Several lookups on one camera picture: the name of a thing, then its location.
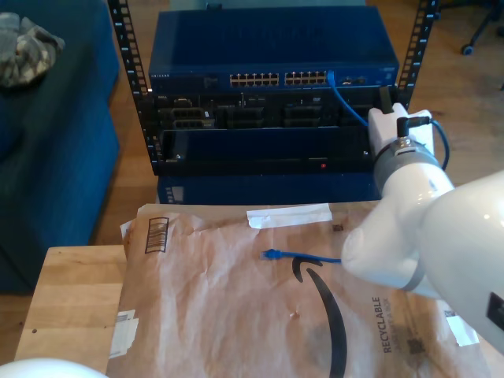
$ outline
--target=port module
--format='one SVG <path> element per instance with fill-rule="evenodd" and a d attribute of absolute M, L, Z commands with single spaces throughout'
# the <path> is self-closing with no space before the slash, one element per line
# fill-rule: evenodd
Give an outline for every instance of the port module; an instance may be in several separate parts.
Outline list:
<path fill-rule="evenodd" d="M 317 85 L 328 82 L 327 71 L 288 72 L 285 74 L 285 85 Z"/>
<path fill-rule="evenodd" d="M 279 85 L 278 73 L 245 73 L 229 76 L 231 87 L 269 87 Z"/>

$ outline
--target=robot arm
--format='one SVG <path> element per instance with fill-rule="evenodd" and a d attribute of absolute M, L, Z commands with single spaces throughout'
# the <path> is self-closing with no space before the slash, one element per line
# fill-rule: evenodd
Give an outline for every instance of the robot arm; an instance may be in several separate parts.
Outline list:
<path fill-rule="evenodd" d="M 432 126 L 397 133 L 401 117 L 369 111 L 378 206 L 343 246 L 355 276 L 443 298 L 504 353 L 504 172 L 454 189 L 434 159 Z"/>

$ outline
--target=wooden floor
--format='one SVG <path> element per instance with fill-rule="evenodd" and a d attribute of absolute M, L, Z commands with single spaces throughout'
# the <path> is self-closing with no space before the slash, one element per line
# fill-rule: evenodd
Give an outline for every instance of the wooden floor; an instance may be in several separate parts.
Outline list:
<path fill-rule="evenodd" d="M 149 67 L 156 15 L 168 6 L 161 0 L 129 0 L 135 33 Z M 396 53 L 402 61 L 408 46 L 416 0 L 374 0 L 382 13 Z M 410 112 L 429 109 L 447 130 L 452 156 L 448 174 L 455 184 L 504 169 L 504 39 L 492 24 L 481 36 L 473 56 L 460 48 L 484 18 L 486 9 L 448 9 L 436 21 Z M 93 244 L 120 243 L 119 225 L 135 217 L 137 209 L 156 198 L 153 176 L 138 117 L 124 71 L 110 103 L 120 140 L 109 193 L 97 224 Z M 440 143 L 437 150 L 441 157 Z M 13 359 L 30 298 L 0 296 L 0 364 Z"/>

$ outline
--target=network switch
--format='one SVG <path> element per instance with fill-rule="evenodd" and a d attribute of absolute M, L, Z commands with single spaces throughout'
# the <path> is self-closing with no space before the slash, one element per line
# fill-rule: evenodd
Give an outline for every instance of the network switch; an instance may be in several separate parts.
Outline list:
<path fill-rule="evenodd" d="M 398 61 L 370 6 L 161 12 L 150 61 L 156 95 L 392 86 Z"/>

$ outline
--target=blue ethernet cable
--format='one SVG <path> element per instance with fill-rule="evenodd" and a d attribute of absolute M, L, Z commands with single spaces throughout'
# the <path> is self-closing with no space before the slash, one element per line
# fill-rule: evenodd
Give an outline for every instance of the blue ethernet cable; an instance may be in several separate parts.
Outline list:
<path fill-rule="evenodd" d="M 357 118 L 357 120 L 363 126 L 368 127 L 368 123 L 364 120 L 364 118 L 362 118 L 361 116 L 359 116 L 357 114 L 357 112 L 355 110 L 353 110 L 350 107 L 350 105 L 348 105 L 348 103 L 339 94 L 338 89 L 336 88 L 335 74 L 334 74 L 334 71 L 332 71 L 332 70 L 328 71 L 328 84 L 329 84 L 329 87 L 331 87 L 332 90 L 334 91 L 334 94 L 335 94 L 336 98 L 339 100 L 339 102 L 342 103 L 342 105 L 346 108 L 346 110 L 348 110 L 355 118 Z"/>
<path fill-rule="evenodd" d="M 330 262 L 332 264 L 341 264 L 340 258 L 323 258 L 321 256 L 313 256 L 312 254 L 296 254 L 294 252 L 283 252 L 281 250 L 273 250 L 273 249 L 261 253 L 261 259 L 264 260 L 279 260 L 281 258 L 305 258 L 307 260 Z"/>

